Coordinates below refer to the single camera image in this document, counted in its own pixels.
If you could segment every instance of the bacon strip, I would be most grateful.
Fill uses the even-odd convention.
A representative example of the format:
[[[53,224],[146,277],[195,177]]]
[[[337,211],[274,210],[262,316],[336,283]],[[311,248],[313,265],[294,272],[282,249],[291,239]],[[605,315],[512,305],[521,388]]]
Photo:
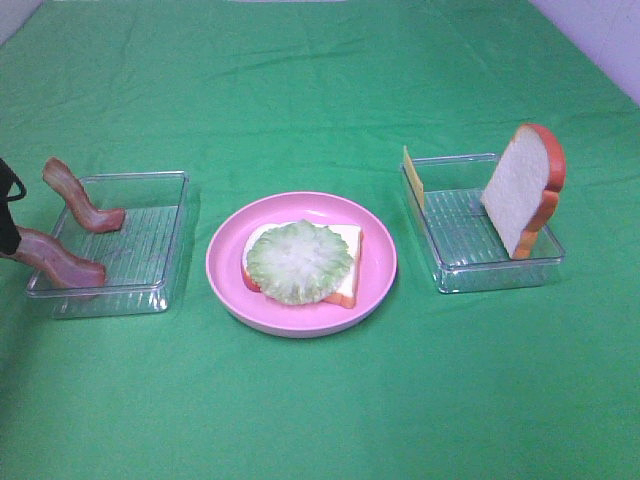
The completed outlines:
[[[22,237],[13,255],[0,254],[42,270],[58,288],[101,287],[106,282],[104,265],[80,258],[51,235],[18,226]]]
[[[47,160],[42,178],[67,203],[67,207],[82,227],[90,232],[104,233],[119,230],[124,222],[124,208],[100,210],[89,200],[82,184],[62,161]]]

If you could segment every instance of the plastic container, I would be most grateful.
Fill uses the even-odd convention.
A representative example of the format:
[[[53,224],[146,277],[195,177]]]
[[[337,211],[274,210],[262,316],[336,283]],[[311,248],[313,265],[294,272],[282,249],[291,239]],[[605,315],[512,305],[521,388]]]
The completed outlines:
[[[124,207],[122,228],[84,230],[65,207],[52,235],[72,253],[100,262],[107,284],[55,288],[36,270],[26,293],[39,313],[54,318],[163,312],[172,301],[180,270],[189,183],[185,172],[107,174],[80,179],[98,208]]]
[[[494,153],[412,159],[405,150],[402,178],[409,210],[442,293],[534,287],[559,279],[565,252],[547,225],[530,258],[511,260],[480,202],[498,159]]]

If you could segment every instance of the bread slice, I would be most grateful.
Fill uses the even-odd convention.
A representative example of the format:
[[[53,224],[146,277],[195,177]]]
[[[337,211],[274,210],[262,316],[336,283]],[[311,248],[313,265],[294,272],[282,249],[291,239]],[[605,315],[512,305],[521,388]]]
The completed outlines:
[[[291,223],[291,222],[280,223],[280,224],[265,223],[263,225],[260,225],[251,233],[251,235],[249,235],[249,238],[245,242],[244,249],[242,251],[242,265],[241,265],[242,279],[244,280],[244,283],[247,286],[247,288],[249,288],[250,290],[253,290],[254,292],[259,292],[260,286],[251,279],[251,276],[247,271],[247,253],[249,253],[249,250],[251,250],[251,248],[256,243],[258,238],[260,238],[260,236],[264,232],[272,228],[284,226],[287,223]],[[347,273],[347,275],[344,277],[340,287],[334,293],[324,298],[322,301],[340,305],[344,308],[353,308],[355,307],[355,304],[356,304],[356,291],[358,289],[358,272],[360,267],[360,252],[362,250],[362,239],[363,239],[362,228],[358,225],[342,225],[342,224],[328,225],[328,227],[329,227],[329,230],[340,235],[342,239],[346,242],[348,247],[347,251],[349,255],[351,255],[354,261],[351,264],[351,268],[349,269],[349,272]]]
[[[562,146],[551,131],[536,124],[516,130],[481,201],[512,259],[524,259],[538,231],[558,205],[566,163]]]

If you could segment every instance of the toy bacon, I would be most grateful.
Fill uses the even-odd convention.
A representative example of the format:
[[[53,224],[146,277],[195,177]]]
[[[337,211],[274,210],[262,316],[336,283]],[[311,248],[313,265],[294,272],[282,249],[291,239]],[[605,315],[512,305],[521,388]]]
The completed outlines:
[[[124,221],[124,208],[99,210],[89,200],[82,184],[71,173],[69,167],[55,157],[47,160],[42,179],[67,203],[76,221],[94,233],[119,230]]]
[[[78,223],[88,231],[102,233],[122,227],[125,210],[97,209],[82,184],[60,160],[51,158],[47,161],[43,179],[62,196]],[[10,196],[14,183],[20,193]],[[0,159],[0,257],[42,270],[59,288],[103,286],[106,282],[104,265],[72,254],[51,235],[13,222],[8,203],[25,195],[26,189],[20,179]]]

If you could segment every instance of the green fabric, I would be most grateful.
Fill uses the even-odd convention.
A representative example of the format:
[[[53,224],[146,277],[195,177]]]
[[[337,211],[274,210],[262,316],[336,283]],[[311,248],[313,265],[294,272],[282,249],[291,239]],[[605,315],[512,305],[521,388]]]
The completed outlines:
[[[562,281],[442,295],[401,190],[416,156],[551,128],[568,158]],[[0,477],[637,478],[640,111],[524,0],[46,2],[0,48],[0,155],[49,231],[44,161],[184,169],[199,216],[163,314],[32,315],[0,261]],[[204,255],[289,190],[346,196],[396,241],[382,306],[291,340],[231,317]]]

